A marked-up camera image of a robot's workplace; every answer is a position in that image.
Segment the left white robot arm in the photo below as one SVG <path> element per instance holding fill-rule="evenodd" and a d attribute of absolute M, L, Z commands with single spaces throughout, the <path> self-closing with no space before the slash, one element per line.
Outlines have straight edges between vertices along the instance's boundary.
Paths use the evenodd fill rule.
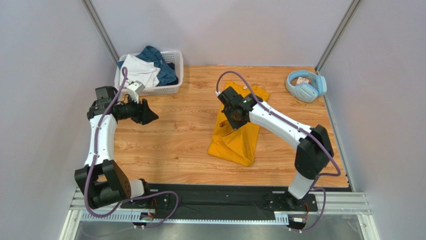
<path fill-rule="evenodd" d="M 114 160 L 114 139 L 119 120 L 130 119 L 146 125 L 159 117 L 146 99 L 127 98 L 121 102 L 113 86 L 95 89 L 96 100 L 87 112 L 90 146 L 84 166 L 74 172 L 74 179 L 85 197 L 86 207 L 95 210 L 141 197 L 149 192 L 144 179 L 130 181 Z"/>

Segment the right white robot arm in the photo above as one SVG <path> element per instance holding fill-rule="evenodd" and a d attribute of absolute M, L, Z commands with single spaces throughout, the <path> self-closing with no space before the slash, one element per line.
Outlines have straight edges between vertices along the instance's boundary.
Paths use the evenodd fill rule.
<path fill-rule="evenodd" d="M 277 112 L 266 101 L 250 93 L 243 97 L 232 87 L 216 92 L 223 104 L 222 113 L 233 130 L 248 123 L 263 127 L 295 149 L 296 174 L 285 195 L 284 204 L 291 210 L 303 206 L 303 200 L 334 156 L 329 134 L 322 125 L 311 127 Z"/>

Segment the yellow t shirt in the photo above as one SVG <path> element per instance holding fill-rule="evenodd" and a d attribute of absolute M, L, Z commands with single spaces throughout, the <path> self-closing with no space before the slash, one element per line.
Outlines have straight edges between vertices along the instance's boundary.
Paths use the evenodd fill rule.
<path fill-rule="evenodd" d="M 249 122 L 234 130 L 222 113 L 223 109 L 221 105 L 207 154 L 248 167 L 255 161 L 260 126 Z"/>

